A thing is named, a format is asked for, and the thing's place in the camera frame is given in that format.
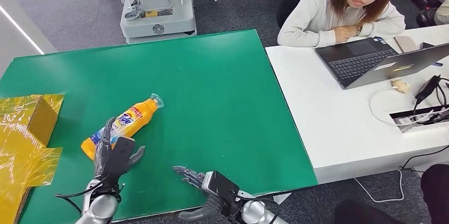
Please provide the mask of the person's hand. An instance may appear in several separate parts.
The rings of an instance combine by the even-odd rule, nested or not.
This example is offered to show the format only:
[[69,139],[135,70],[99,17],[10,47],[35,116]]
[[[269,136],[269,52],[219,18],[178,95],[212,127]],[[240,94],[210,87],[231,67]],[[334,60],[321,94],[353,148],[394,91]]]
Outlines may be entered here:
[[333,28],[335,33],[335,42],[337,44],[348,41],[348,39],[357,36],[358,26],[347,25]]

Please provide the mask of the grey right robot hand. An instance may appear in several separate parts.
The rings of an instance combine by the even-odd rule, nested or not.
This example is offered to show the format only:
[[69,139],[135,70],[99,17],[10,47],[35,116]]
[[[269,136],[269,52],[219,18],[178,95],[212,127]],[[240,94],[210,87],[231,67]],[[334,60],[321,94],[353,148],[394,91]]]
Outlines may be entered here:
[[199,189],[206,195],[205,204],[194,211],[182,211],[178,217],[186,222],[201,221],[209,218],[214,218],[221,214],[224,200],[218,195],[210,192],[203,185],[206,175],[204,173],[197,173],[194,170],[188,169],[184,166],[174,166],[173,170],[182,175],[182,181],[186,182],[195,188]]

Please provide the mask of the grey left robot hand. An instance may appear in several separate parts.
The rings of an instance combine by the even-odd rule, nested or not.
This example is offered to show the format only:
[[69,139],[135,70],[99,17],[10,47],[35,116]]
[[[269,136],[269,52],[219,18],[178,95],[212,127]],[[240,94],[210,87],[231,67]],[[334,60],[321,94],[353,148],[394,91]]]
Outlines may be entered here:
[[135,140],[119,136],[115,144],[111,143],[112,127],[115,117],[110,118],[101,132],[94,151],[94,177],[104,184],[117,184],[121,175],[127,173],[145,154],[146,147],[141,146],[134,153]]

